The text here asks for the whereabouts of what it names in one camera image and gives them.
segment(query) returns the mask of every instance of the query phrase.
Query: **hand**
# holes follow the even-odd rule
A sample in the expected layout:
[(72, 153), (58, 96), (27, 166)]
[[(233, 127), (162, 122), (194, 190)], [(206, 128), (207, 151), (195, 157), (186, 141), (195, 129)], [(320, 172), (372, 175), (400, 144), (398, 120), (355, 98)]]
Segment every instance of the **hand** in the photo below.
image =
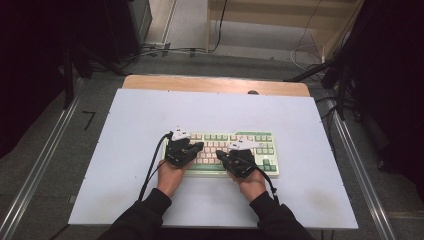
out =
[(165, 193), (168, 197), (172, 197), (183, 180), (184, 172), (190, 168), (190, 166), (193, 164), (193, 161), (182, 168), (176, 168), (165, 160), (160, 160), (158, 166), (161, 164), (162, 166), (158, 170), (157, 188)]
[(228, 175), (239, 185), (240, 192), (246, 197), (249, 202), (266, 191), (265, 179), (262, 174), (255, 170), (247, 178), (236, 178), (228, 172)]

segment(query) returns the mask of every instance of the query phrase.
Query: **keyboard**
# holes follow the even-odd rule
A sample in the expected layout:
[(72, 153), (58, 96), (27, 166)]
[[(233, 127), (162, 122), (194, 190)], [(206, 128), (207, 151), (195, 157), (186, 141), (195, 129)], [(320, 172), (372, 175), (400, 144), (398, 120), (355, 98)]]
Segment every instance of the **keyboard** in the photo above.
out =
[(187, 169), (186, 175), (200, 177), (220, 177), (228, 176), (227, 171), (222, 166), (221, 160), (216, 157), (216, 150), (228, 153), (231, 149), (229, 144), (236, 142), (240, 138), (260, 142), (260, 148), (250, 149), (255, 162), (260, 169), (270, 177), (278, 176), (278, 161), (274, 143), (274, 136), (271, 132), (235, 132), (235, 133), (191, 133), (190, 143), (204, 142), (203, 151), (197, 154), (194, 164)]

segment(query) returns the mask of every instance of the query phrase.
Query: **black glove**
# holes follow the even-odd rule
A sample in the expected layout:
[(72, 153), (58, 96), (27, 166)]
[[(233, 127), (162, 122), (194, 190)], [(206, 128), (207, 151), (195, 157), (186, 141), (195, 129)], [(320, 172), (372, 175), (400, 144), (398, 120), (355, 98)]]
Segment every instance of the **black glove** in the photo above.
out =
[(247, 178), (255, 169), (255, 157), (247, 150), (231, 150), (229, 154), (217, 150), (216, 156), (222, 161), (222, 165), (227, 171), (237, 178)]
[(169, 140), (166, 146), (165, 159), (177, 168), (184, 167), (197, 157), (197, 153), (203, 150), (203, 142), (189, 144), (190, 139), (183, 138), (177, 141)]

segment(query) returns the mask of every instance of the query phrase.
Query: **white board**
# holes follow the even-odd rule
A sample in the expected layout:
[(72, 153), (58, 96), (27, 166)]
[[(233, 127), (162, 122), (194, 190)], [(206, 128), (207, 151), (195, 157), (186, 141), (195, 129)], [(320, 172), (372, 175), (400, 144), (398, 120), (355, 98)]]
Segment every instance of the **white board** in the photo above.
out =
[[(307, 228), (358, 228), (312, 98), (134, 89), (117, 91), (69, 224), (113, 223), (138, 198), (158, 141), (176, 125), (273, 132), (280, 202)], [(155, 176), (145, 196), (156, 184)], [(230, 178), (185, 177), (172, 201), (164, 226), (251, 228), (258, 221)]]

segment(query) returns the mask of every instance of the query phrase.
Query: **floor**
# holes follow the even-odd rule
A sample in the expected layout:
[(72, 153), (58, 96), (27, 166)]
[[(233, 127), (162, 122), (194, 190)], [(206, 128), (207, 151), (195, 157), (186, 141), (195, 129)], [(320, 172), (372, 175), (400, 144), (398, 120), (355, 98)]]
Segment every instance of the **floor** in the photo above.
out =
[[(171, 43), (173, 48), (204, 47), (205, 23), (190, 19), (194, 16), (200, 19), (204, 15), (202, 16), (200, 10), (200, 12), (194, 11), (193, 14), (185, 14), (182, 11), (190, 11), (189, 7), (203, 9), (204, 4), (205, 1), (177, 0), (168, 33), (158, 35), (162, 38), (166, 36), (165, 41), (152, 40), (152, 43), (158, 45)], [(235, 35), (229, 34), (240, 29), (242, 31)], [(275, 40), (283, 39), (279, 35), (281, 32), (277, 34), (278, 31), (274, 29), (271, 30), (271, 34), (261, 33), (262, 31), (267, 32), (262, 28), (258, 29), (255, 25), (238, 27), (224, 22), (219, 51), (214, 54), (190, 56), (172, 52), (163, 56), (147, 55), (131, 62), (125, 70), (134, 74), (228, 76), (261, 80), (287, 79), (302, 72), (303, 70), (293, 63), (291, 53), (298, 46), (311, 43), (307, 31), (301, 43), (299, 40), (305, 32), (304, 29), (282, 29), (281, 31), (285, 31), (285, 41), (281, 43), (276, 43)], [(247, 41), (248, 38), (245, 37), (243, 38), (245, 42), (238, 42), (239, 37), (234, 36), (240, 35), (250, 36), (251, 41)], [(296, 63), (306, 68), (313, 64), (314, 60), (316, 61), (315, 53), (313, 49), (310, 52), (299, 51)], [(334, 94), (333, 91), (323, 90), (320, 87), (318, 77), (314, 76), (313, 79), (304, 81), (309, 87), (311, 96), (320, 99), (327, 94)], [(111, 72), (97, 72), (90, 80), (80, 80), (77, 85), (76, 100), (78, 101), (73, 109), (72, 117), (60, 133), (60, 141), (52, 149), (49, 163), (45, 166), (45, 172), (37, 183), (38, 187), (33, 192), (31, 201), (27, 202), (28, 205), (21, 206), (25, 211), (19, 216), (19, 225), (16, 229), (12, 229), (13, 238), (9, 239), (49, 239), (67, 224), (74, 198), (78, 194), (114, 94), (116, 89), (122, 86), (123, 80), (123, 77)], [(61, 119), (62, 114), (67, 113), (61, 109), (63, 101), (64, 96), (60, 95), (52, 102), (28, 130), (18, 146), (6, 157), (0, 159), (0, 217), (6, 218), (12, 202), (24, 185), (34, 163), (37, 162), (40, 153), (45, 151), (45, 143), (50, 140), (55, 124)], [(329, 104), (331, 104), (330, 101), (317, 103), (321, 116), (328, 112)], [(96, 113), (92, 121), (90, 121), (91, 115), (87, 112)], [(335, 143), (339, 170), (359, 224), (358, 230), (335, 232), (334, 239), (424, 239), (422, 227), (424, 226), (422, 215), (424, 205), (415, 192), (414, 184), (402, 175), (378, 170), (380, 158), (366, 130), (360, 122), (355, 121), (351, 112), (348, 111), (345, 114), (347, 118), (345, 124), (370, 181), (375, 187), (383, 210), (387, 214), (395, 237), (382, 237), (377, 229), (370, 213), (369, 203), (364, 196), (364, 190), (359, 184), (349, 154), (333, 122), (331, 136)], [(323, 126), (328, 130), (325, 121)], [(106, 228), (107, 226), (70, 226), (57, 239), (95, 239)], [(0, 230), (0, 238), (2, 233), (4, 233), (3, 228)], [(321, 237), (320, 231), (311, 230), (311, 233), (316, 239)], [(330, 239), (331, 232), (325, 231), (324, 235), (325, 239)]]

